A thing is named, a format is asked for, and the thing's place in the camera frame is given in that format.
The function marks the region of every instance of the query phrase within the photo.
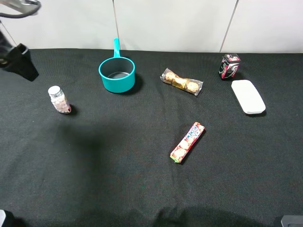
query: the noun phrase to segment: table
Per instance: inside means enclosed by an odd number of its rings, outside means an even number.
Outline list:
[[[274,226],[303,210],[303,55],[239,54],[235,79],[266,105],[246,116],[221,81],[220,53],[122,51],[136,84],[107,92],[111,50],[32,50],[40,76],[0,76],[0,209],[28,227]],[[161,73],[204,81],[198,97]],[[59,114],[47,90],[73,105]],[[182,164],[170,152],[197,121],[206,133]]]

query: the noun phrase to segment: white wall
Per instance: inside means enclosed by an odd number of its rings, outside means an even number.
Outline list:
[[[29,48],[112,49],[112,0],[40,0],[24,19],[0,18]],[[219,52],[237,0],[115,0],[122,49]],[[239,0],[222,52],[303,52],[303,0]],[[0,5],[0,11],[17,13]]]

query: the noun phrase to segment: black tablecloth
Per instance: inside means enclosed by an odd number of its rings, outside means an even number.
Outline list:
[[[122,51],[136,84],[107,92],[108,50],[33,50],[40,76],[0,75],[0,209],[28,227],[273,226],[303,212],[303,55],[239,54],[266,112],[247,116],[221,81],[219,53]],[[166,68],[204,81],[199,96]],[[73,105],[57,113],[47,90]],[[206,133],[182,164],[170,152],[194,122]]]

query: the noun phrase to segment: red and black can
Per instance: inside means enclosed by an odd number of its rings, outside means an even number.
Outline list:
[[[236,53],[227,53],[224,55],[219,69],[221,79],[234,77],[240,62],[241,60]]]

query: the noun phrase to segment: red candy package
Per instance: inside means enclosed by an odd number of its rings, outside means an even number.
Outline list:
[[[195,122],[190,128],[186,136],[181,140],[181,142],[176,146],[176,148],[171,152],[170,157],[175,161],[175,163],[180,163],[185,155],[189,152],[190,148],[196,142],[196,140],[201,136],[205,127],[200,123]]]

